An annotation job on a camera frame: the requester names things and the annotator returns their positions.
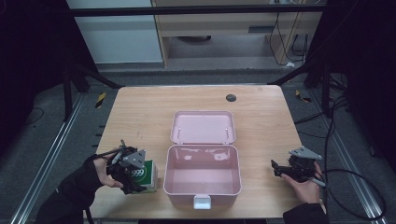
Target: box lid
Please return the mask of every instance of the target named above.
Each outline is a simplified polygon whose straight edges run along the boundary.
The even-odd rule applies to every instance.
[[[179,145],[232,144],[233,114],[229,111],[177,111],[171,132]]]

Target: green package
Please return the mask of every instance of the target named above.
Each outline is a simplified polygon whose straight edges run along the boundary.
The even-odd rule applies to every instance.
[[[145,166],[142,169],[133,170],[131,177],[137,185],[147,188],[141,192],[133,192],[133,194],[157,192],[158,170],[154,161],[145,161]]]

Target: small box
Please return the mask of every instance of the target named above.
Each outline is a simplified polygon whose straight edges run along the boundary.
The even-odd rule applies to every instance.
[[[158,169],[154,161],[145,161],[145,167],[133,170],[131,176],[137,185],[147,188],[141,192],[133,192],[133,194],[157,192]]]
[[[178,111],[174,117],[163,189],[174,206],[229,207],[241,191],[233,115]]]

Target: person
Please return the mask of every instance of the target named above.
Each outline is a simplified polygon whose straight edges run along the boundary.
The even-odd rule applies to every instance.
[[[40,206],[35,218],[36,224],[84,223],[83,211],[91,215],[89,208],[95,192],[102,186],[123,188],[121,182],[110,178],[106,173],[107,160],[93,155],[84,161],[75,172],[68,175]]]
[[[317,173],[321,175],[320,167],[315,162]],[[290,176],[282,174],[281,177],[294,189],[297,198],[302,204],[283,214],[285,224],[328,224],[329,219],[319,203],[319,185],[307,180],[299,183]]]
[[[68,175],[59,187],[44,201],[37,213],[37,224],[83,223],[83,210],[89,215],[89,207],[94,200],[95,192],[102,186],[123,188],[121,182],[114,180],[106,173],[107,160],[112,155],[97,157],[93,155],[75,172]],[[316,169],[321,174],[320,167],[315,162]],[[281,177],[289,183],[301,205],[285,212],[283,218],[286,224],[328,224],[329,221],[319,203],[319,186],[313,181],[299,183],[288,175]]]

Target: box latch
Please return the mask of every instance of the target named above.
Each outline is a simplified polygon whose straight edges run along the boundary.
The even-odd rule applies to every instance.
[[[194,209],[210,209],[212,200],[209,195],[197,194],[194,196]]]

